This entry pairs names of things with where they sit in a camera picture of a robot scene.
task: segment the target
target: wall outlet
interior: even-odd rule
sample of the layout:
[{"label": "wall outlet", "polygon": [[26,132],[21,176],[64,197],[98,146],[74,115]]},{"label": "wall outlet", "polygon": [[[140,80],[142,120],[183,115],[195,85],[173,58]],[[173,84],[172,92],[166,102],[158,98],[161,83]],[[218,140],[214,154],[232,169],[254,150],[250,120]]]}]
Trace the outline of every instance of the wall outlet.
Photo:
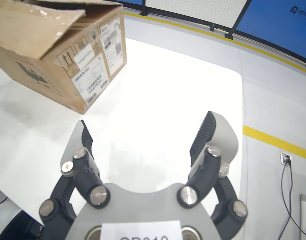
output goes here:
[{"label": "wall outlet", "polygon": [[282,165],[286,164],[287,167],[290,167],[289,164],[286,163],[286,160],[287,160],[288,157],[291,160],[291,167],[292,167],[292,156],[290,154],[283,153],[282,151],[280,151],[281,164]]}]

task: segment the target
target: silver bolt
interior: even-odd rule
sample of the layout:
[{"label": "silver bolt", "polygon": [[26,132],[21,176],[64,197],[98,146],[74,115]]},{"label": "silver bolt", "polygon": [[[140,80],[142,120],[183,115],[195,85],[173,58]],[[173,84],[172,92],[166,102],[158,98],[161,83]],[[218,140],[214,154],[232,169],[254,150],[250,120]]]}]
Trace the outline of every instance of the silver bolt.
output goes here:
[{"label": "silver bolt", "polygon": [[62,167],[61,170],[63,173],[68,173],[73,169],[73,162],[72,161],[66,161]]},{"label": "silver bolt", "polygon": [[220,174],[225,175],[229,172],[228,166],[224,165],[222,162],[220,164]]},{"label": "silver bolt", "polygon": [[73,154],[73,158],[80,159],[80,158],[84,157],[85,155],[86,155],[86,150],[81,148],[81,149],[75,150],[75,152]]},{"label": "silver bolt", "polygon": [[90,201],[93,205],[101,205],[107,198],[107,191],[104,186],[97,186],[90,194]]},{"label": "silver bolt", "polygon": [[219,157],[221,155],[221,150],[216,146],[208,146],[207,151],[214,157]]},{"label": "silver bolt", "polygon": [[49,216],[53,210],[54,210],[54,202],[52,200],[43,201],[43,203],[40,206],[40,215],[43,217]]},{"label": "silver bolt", "polygon": [[99,240],[101,237],[101,226],[96,226],[95,228],[91,229],[85,236],[85,240]]},{"label": "silver bolt", "polygon": [[199,233],[189,226],[182,227],[183,240],[201,240]]},{"label": "silver bolt", "polygon": [[193,188],[184,186],[180,191],[181,200],[187,205],[193,205],[197,202],[198,196]]},{"label": "silver bolt", "polygon": [[248,208],[242,201],[235,201],[233,203],[233,211],[239,217],[246,217],[248,215]]}]

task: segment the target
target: cardboard box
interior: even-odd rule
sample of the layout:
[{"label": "cardboard box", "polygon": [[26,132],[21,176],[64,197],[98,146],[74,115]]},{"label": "cardboard box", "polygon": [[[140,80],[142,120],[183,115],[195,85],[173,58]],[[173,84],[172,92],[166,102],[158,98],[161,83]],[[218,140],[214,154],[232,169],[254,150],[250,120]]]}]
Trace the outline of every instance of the cardboard box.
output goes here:
[{"label": "cardboard box", "polygon": [[85,113],[126,63],[123,6],[101,0],[0,0],[0,67]]}]

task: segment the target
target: joyson logo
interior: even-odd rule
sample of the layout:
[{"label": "joyson logo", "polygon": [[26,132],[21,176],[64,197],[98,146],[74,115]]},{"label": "joyson logo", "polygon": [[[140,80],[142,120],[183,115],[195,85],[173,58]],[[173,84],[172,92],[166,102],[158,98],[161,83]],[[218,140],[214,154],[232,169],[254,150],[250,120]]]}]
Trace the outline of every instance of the joyson logo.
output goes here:
[{"label": "joyson logo", "polygon": [[299,7],[297,7],[297,6],[292,7],[290,12],[293,13],[293,14],[295,14],[295,13],[299,14],[299,16],[306,18],[306,11],[301,10],[301,9],[299,10]]}]

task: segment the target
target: white label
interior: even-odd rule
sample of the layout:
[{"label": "white label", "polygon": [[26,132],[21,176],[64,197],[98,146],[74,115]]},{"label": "white label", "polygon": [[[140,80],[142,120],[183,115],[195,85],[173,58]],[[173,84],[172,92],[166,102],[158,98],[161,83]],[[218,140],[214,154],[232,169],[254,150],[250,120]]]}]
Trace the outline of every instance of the white label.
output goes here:
[{"label": "white label", "polygon": [[103,223],[100,240],[183,240],[180,221]]},{"label": "white label", "polygon": [[107,59],[110,75],[123,65],[121,22],[117,17],[101,27],[99,35]]},{"label": "white label", "polygon": [[82,69],[95,56],[92,45],[88,43],[76,56],[73,57],[79,69]]},{"label": "white label", "polygon": [[86,104],[90,106],[109,83],[103,54],[97,55],[89,65],[72,78],[72,81]]}]

